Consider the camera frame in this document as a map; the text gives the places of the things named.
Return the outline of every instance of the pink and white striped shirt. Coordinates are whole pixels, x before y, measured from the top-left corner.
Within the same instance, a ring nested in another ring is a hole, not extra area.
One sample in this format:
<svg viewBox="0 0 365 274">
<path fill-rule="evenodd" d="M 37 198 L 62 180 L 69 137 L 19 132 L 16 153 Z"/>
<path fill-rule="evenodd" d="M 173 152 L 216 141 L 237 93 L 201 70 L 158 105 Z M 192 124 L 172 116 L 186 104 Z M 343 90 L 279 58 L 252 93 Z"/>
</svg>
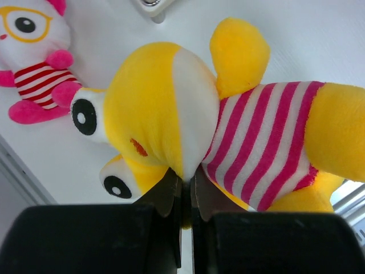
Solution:
<svg viewBox="0 0 365 274">
<path fill-rule="evenodd" d="M 19 70 L 14 77 L 21 98 L 30 100 L 45 110 L 57 107 L 51 95 L 57 85 L 66 81 L 79 83 L 68 69 L 56 70 L 46 62 Z"/>
<path fill-rule="evenodd" d="M 313 183 L 304 149 L 312 101 L 324 83 L 261 84 L 221 101 L 218 127 L 202 162 L 210 180 L 262 211 Z"/>
</svg>

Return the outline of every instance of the white bracket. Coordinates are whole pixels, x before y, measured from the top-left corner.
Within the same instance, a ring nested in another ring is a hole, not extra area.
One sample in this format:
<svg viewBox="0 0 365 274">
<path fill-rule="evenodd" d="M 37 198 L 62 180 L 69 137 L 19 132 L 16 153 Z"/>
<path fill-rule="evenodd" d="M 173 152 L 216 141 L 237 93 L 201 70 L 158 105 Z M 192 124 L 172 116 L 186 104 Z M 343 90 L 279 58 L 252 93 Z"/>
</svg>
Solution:
<svg viewBox="0 0 365 274">
<path fill-rule="evenodd" d="M 175 0 L 134 0 L 155 23 L 165 19 L 165 9 Z"/>
</svg>

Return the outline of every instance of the pink and white stuffed toy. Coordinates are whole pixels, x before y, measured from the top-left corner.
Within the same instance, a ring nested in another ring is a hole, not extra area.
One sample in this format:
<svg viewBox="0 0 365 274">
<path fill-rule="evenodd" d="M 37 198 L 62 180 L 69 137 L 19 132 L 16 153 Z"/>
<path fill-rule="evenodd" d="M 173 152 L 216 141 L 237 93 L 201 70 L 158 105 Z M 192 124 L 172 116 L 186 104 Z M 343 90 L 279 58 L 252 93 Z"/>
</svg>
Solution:
<svg viewBox="0 0 365 274">
<path fill-rule="evenodd" d="M 81 88 L 68 68 L 70 29 L 66 0 L 2 0 L 0 4 L 0 86 L 16 87 L 22 100 L 9 109 L 20 124 L 65 116 Z"/>
</svg>

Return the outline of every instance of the pink ear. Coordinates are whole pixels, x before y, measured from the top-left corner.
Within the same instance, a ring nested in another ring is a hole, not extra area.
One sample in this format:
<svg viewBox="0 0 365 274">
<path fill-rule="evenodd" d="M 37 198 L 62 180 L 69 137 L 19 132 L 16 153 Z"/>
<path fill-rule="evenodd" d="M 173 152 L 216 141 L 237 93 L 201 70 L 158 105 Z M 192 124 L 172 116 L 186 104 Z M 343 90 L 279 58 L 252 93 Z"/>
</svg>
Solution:
<svg viewBox="0 0 365 274">
<path fill-rule="evenodd" d="M 61 16 L 64 16 L 64 12 L 66 11 L 66 0 L 46 0 L 48 2 L 51 3 L 51 5 L 53 5 L 56 9 L 56 11 L 58 11 L 58 13 Z"/>
</svg>

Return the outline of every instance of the pink leg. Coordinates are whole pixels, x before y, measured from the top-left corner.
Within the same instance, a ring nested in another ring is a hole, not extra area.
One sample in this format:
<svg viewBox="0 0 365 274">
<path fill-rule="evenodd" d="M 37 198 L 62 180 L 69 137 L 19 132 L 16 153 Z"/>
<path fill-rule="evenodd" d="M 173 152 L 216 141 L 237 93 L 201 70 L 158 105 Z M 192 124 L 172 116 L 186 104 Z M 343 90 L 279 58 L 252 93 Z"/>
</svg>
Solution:
<svg viewBox="0 0 365 274">
<path fill-rule="evenodd" d="M 72 99 L 81 87 L 81 84 L 75 82 L 63 82 L 52 90 L 53 101 L 61 107 L 70 108 Z"/>
<path fill-rule="evenodd" d="M 22 100 L 10 107 L 9 117 L 19 124 L 36 124 L 65 116 L 69 112 L 70 109 L 64 107 L 45 110 L 34 102 Z"/>
</svg>

